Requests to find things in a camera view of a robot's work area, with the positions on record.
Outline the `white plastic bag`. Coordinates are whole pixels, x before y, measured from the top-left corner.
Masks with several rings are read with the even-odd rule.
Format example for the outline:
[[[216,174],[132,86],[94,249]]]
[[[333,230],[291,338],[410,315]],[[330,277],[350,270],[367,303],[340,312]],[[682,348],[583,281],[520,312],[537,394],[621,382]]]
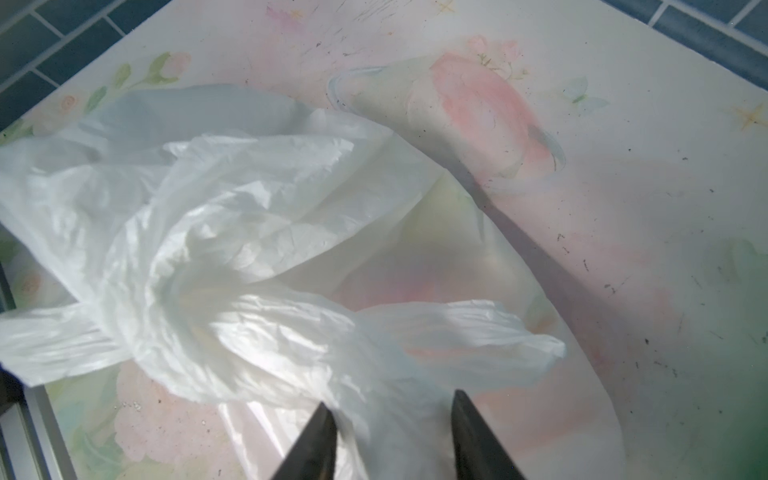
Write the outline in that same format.
[[[607,392],[522,257],[392,130],[235,86],[128,94],[1,150],[1,223],[64,289],[1,317],[30,386],[134,362],[246,407],[266,477],[319,404],[342,479],[451,479],[463,391],[528,479],[622,479]]]

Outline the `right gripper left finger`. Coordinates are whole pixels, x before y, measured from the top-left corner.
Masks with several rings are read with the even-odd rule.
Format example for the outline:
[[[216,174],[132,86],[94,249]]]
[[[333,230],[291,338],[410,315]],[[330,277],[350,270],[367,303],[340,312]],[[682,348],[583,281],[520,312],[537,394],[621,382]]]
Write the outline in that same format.
[[[332,411],[320,403],[272,480],[332,480],[338,428]]]

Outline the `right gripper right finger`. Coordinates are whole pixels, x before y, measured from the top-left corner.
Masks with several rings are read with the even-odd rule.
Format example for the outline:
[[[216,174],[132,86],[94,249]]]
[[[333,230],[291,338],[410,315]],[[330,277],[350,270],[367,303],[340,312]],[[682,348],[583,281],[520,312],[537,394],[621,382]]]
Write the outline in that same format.
[[[463,390],[454,392],[450,421],[458,480],[525,480]]]

